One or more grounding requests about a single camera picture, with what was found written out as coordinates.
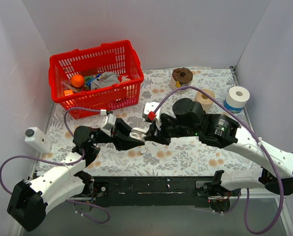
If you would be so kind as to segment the white oval earbud charging case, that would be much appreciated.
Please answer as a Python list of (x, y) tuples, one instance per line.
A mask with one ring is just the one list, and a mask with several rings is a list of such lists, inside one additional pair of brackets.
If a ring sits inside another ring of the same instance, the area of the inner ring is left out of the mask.
[(141, 142), (145, 142), (146, 133), (148, 130), (141, 128), (133, 128), (130, 132), (130, 137)]

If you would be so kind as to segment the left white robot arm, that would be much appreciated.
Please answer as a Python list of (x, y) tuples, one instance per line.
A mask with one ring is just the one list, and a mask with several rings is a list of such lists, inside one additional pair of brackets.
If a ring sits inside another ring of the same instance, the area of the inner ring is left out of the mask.
[(66, 158), (45, 174), (17, 183), (7, 212), (26, 231), (36, 229), (54, 207), (75, 195), (94, 192), (94, 179), (84, 171), (99, 154), (96, 146), (113, 143), (117, 150), (129, 150), (145, 144), (146, 130), (131, 128), (121, 118), (104, 117), (101, 128), (79, 126), (74, 131), (75, 147)]

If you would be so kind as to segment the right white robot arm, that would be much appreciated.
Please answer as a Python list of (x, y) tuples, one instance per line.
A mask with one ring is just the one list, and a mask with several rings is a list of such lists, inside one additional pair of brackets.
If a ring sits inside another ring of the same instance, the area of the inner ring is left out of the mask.
[(208, 195), (223, 195), (241, 188), (265, 188), (279, 194), (275, 171), (281, 178), (284, 195), (293, 193), (293, 153), (282, 151), (264, 141), (256, 142), (247, 128), (221, 114), (206, 113), (199, 102), (182, 98), (173, 104), (171, 117), (146, 103), (143, 118), (151, 122), (145, 140), (168, 145), (172, 138), (198, 137), (201, 143), (239, 154), (258, 168), (243, 171), (216, 171), (211, 183), (200, 188)]

